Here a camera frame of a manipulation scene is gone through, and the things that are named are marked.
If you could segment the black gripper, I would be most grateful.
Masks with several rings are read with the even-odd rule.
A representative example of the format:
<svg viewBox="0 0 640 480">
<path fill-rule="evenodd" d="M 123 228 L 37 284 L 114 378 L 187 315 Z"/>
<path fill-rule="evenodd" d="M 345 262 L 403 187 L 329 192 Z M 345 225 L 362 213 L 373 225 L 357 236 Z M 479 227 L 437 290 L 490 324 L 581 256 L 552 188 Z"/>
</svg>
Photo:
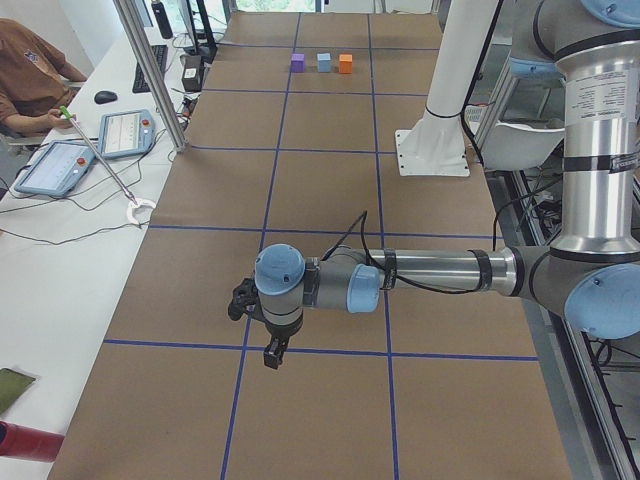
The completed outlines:
<svg viewBox="0 0 640 480">
<path fill-rule="evenodd" d="M 289 340 L 296 335 L 303 325 L 302 319 L 287 325 L 276 325 L 266 322 L 265 326 L 271 335 L 269 344 L 263 351 L 264 365 L 271 369 L 278 369 L 283 363 L 284 355 L 287 351 Z"/>
</svg>

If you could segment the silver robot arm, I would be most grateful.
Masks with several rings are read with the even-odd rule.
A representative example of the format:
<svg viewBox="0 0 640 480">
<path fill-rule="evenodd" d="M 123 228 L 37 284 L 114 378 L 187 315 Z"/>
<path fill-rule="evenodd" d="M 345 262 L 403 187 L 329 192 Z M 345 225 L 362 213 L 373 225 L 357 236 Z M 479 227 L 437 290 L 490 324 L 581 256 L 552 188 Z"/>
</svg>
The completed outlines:
<svg viewBox="0 0 640 480">
<path fill-rule="evenodd" d="M 319 257 L 362 210 L 370 220 L 366 244 L 461 251 L 473 263 L 490 246 L 494 207 L 482 167 L 463 158 L 459 177 L 409 176 L 392 148 L 398 128 L 413 121 L 424 99 L 457 101 L 475 67 L 476 44 L 464 35 L 451 52 L 428 15 L 239 14 L 230 28 L 281 73 L 269 87 L 285 109 L 274 144 L 266 229 L 259 243 L 289 241 Z M 351 53 L 353 75 L 286 74 L 289 53 Z M 517 301 L 473 288 L 432 291 L 399 286 L 375 309 L 305 313 L 302 346 L 276 378 L 358 374 L 384 380 L 396 353 L 419 360 L 436 347 L 420 326 L 441 327 L 437 351 L 497 365 L 528 368 L 533 348 Z"/>
</svg>

